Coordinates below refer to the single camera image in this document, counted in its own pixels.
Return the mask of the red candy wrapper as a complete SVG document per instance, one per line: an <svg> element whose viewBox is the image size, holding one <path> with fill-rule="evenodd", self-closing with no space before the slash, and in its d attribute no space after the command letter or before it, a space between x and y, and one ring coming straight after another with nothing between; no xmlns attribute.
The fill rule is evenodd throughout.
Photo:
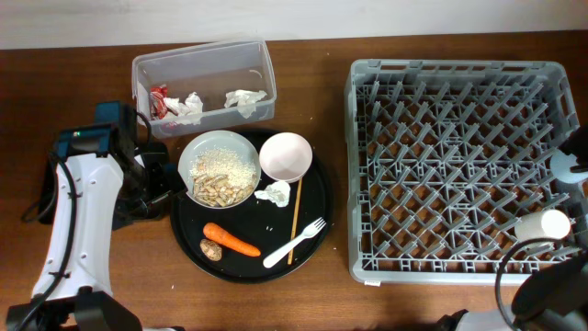
<svg viewBox="0 0 588 331"><path fill-rule="evenodd" d="M164 99L167 97L167 86L155 86L150 90L151 100L151 115L154 120L161 120L167 114L167 106L165 105Z"/></svg>

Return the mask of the white paper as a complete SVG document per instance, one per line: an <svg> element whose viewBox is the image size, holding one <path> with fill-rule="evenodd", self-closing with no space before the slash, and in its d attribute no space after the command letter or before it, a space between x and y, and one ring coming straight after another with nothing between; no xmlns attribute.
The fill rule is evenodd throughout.
<svg viewBox="0 0 588 331"><path fill-rule="evenodd" d="M188 95L184 102L179 98L164 98L164 105L167 109L165 119L179 118L179 124L199 124L203 113L203 102L196 92Z"/></svg>

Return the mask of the white napkin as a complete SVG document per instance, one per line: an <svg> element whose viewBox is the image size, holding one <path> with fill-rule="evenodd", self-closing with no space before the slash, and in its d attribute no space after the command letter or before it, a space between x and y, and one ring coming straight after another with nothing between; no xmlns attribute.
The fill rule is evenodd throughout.
<svg viewBox="0 0 588 331"><path fill-rule="evenodd" d="M268 200L279 208L284 208L289 204L290 185L286 181L276 181L263 190L257 190L254 196L258 200Z"/></svg>

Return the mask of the pink bowl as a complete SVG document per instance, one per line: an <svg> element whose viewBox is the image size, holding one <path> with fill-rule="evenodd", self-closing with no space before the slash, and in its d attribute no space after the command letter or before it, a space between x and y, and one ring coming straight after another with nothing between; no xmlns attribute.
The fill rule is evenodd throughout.
<svg viewBox="0 0 588 331"><path fill-rule="evenodd" d="M275 181L293 183L300 180L311 167L311 145L301 135L281 132L262 145L259 163L263 172Z"/></svg>

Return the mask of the white cup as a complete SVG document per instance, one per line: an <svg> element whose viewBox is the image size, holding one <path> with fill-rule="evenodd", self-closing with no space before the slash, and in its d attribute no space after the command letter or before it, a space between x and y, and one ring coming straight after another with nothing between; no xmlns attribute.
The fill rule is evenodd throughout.
<svg viewBox="0 0 588 331"><path fill-rule="evenodd" d="M538 211L524 215L514 227L519 241L537 238L562 239L571 231L569 217L558 210Z"/></svg>

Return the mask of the white tissue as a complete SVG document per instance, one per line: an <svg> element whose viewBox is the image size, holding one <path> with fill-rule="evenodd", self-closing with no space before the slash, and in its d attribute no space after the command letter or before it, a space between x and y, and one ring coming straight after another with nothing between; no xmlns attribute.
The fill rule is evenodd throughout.
<svg viewBox="0 0 588 331"><path fill-rule="evenodd" d="M225 108L236 107L239 113L248 119L252 116L255 111L255 103L262 100L267 96L267 93L263 90L259 91L248 91L238 89L226 94L226 101L224 103Z"/></svg>

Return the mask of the light blue cup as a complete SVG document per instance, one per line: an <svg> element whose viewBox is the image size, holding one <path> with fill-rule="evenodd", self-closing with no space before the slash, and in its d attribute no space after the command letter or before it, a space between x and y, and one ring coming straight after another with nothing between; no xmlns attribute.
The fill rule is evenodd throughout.
<svg viewBox="0 0 588 331"><path fill-rule="evenodd" d="M553 176L566 184L578 184L584 181L588 177L587 172L571 172L571 168L578 165L576 159L577 157L574 154L565 154L560 149L557 149L549 162Z"/></svg>

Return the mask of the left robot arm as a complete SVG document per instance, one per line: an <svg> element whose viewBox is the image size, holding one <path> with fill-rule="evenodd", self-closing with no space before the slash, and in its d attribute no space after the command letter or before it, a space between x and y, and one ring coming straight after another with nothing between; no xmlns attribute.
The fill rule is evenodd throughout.
<svg viewBox="0 0 588 331"><path fill-rule="evenodd" d="M162 216L184 192L163 143L138 143L134 127L96 124L62 131L51 153L55 208L50 248L28 303L8 309L9 330L140 330L110 286L114 230Z"/></svg>

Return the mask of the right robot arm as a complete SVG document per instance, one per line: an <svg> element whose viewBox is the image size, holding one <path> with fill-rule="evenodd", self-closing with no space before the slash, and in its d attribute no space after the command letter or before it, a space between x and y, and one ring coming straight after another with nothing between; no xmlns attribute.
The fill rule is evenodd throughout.
<svg viewBox="0 0 588 331"><path fill-rule="evenodd" d="M569 245L576 257L530 276L512 304L503 304L501 282L510 259L532 245ZM499 264L494 282L497 308L484 313L461 310L444 315L434 330L585 330L587 328L587 242L565 234L534 236L511 248Z"/></svg>

